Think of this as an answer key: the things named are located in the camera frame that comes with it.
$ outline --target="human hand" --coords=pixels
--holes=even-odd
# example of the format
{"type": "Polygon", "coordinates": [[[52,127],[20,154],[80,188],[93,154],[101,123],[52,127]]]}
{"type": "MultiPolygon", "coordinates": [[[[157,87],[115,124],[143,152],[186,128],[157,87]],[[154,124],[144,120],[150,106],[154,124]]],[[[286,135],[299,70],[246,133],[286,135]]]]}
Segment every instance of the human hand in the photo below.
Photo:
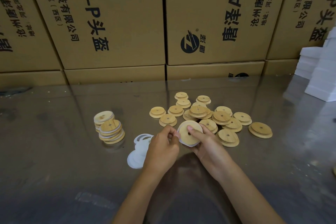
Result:
{"type": "Polygon", "coordinates": [[[203,124],[200,126],[203,133],[187,126],[188,132],[200,140],[200,143],[190,147],[190,150],[196,154],[210,175],[220,182],[223,180],[225,166],[232,162],[232,159],[217,137],[203,124]]]}
{"type": "Polygon", "coordinates": [[[172,126],[165,126],[152,138],[142,171],[161,179],[175,163],[179,150],[179,133],[172,126]]]}

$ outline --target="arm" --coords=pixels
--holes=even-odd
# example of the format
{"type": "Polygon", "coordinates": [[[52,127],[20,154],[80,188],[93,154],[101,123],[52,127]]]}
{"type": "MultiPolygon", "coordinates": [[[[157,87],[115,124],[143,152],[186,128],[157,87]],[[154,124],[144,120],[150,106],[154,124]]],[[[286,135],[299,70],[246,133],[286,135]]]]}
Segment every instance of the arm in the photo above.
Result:
{"type": "Polygon", "coordinates": [[[120,206],[112,224],[141,224],[144,221],[155,188],[174,164],[178,154],[178,132],[167,125],[152,138],[142,172],[120,206]]]}
{"type": "Polygon", "coordinates": [[[197,155],[204,167],[216,179],[229,197],[243,224],[285,222],[274,211],[250,179],[231,159],[216,136],[204,125],[203,133],[188,126],[188,131],[201,143],[191,150],[197,155]]]}

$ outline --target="metal table surface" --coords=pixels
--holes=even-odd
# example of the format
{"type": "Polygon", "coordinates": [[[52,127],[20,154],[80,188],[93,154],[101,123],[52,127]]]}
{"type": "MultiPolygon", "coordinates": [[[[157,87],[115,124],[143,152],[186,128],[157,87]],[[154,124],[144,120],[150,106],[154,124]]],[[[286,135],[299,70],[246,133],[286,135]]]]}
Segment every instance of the metal table surface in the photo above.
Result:
{"type": "MultiPolygon", "coordinates": [[[[336,102],[304,94],[298,76],[44,86],[0,98],[0,223],[110,223],[140,170],[133,139],[162,127],[154,106],[176,92],[211,98],[268,124],[274,136],[238,133],[227,151],[287,223],[335,223],[336,102]],[[112,110],[126,137],[98,138],[93,116],[112,110]]],[[[183,121],[177,118],[178,125],[183,121]]],[[[145,223],[240,223],[218,183],[184,147],[155,190],[145,223]]]]}

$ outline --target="forearm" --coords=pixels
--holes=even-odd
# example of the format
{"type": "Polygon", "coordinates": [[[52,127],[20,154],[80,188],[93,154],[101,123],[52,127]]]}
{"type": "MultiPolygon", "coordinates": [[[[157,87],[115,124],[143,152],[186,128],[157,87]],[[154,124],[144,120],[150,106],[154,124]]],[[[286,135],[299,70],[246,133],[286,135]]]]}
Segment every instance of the forearm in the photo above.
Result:
{"type": "Polygon", "coordinates": [[[120,206],[112,224],[137,224],[144,221],[151,196],[161,177],[143,171],[120,206]]]}
{"type": "Polygon", "coordinates": [[[243,224],[284,223],[233,160],[225,164],[223,173],[220,184],[243,224]]]}

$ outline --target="stack of white foam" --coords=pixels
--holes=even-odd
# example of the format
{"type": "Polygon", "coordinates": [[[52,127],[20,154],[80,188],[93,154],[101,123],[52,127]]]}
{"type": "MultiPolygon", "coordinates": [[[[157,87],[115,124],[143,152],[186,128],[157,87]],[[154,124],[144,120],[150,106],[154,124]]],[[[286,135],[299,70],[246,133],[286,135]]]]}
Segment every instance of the stack of white foam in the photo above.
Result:
{"type": "Polygon", "coordinates": [[[329,32],[305,93],[326,102],[336,101],[336,27],[329,32]]]}
{"type": "Polygon", "coordinates": [[[295,74],[310,80],[313,71],[319,62],[322,47],[305,47],[300,52],[300,59],[297,63],[295,74]]]}

